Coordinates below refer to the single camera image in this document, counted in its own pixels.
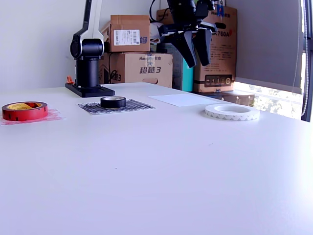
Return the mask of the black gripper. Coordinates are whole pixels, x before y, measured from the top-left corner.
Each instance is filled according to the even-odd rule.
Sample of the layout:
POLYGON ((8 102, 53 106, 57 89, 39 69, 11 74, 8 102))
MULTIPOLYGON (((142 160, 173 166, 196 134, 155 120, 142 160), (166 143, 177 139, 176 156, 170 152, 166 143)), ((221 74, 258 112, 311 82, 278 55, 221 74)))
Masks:
POLYGON ((211 63, 211 40, 212 32, 217 32, 214 23, 203 21, 195 23, 173 23, 162 25, 158 28, 160 37, 174 35, 171 39, 172 45, 178 50, 186 61, 188 67, 192 68, 197 64, 195 55, 196 49, 202 66, 211 63))

